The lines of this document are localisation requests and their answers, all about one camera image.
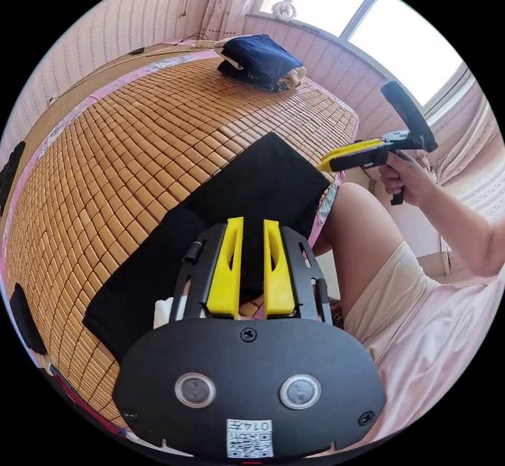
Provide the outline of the person's right hand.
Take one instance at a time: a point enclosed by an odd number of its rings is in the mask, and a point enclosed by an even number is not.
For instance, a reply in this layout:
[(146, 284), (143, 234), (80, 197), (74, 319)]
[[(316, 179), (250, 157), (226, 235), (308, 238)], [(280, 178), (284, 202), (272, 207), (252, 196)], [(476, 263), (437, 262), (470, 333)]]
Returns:
[(388, 153), (386, 164), (379, 167), (379, 176), (388, 194), (403, 192), (404, 201), (419, 208), (436, 189), (430, 174), (401, 151)]

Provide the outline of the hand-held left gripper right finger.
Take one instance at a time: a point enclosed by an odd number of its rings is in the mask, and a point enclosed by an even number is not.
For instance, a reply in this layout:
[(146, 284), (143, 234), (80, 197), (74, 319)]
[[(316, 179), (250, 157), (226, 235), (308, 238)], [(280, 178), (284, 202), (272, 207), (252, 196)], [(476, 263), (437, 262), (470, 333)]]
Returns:
[(263, 233), (265, 314), (290, 315), (295, 309), (295, 299), (279, 223), (265, 219)]

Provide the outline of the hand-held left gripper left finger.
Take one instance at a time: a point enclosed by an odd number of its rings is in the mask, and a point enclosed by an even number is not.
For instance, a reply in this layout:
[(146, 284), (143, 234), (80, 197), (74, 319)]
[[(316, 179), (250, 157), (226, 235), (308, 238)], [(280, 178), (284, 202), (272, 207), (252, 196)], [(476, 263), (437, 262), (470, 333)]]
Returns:
[(210, 314), (238, 313), (243, 232), (243, 217), (228, 219), (206, 304)]

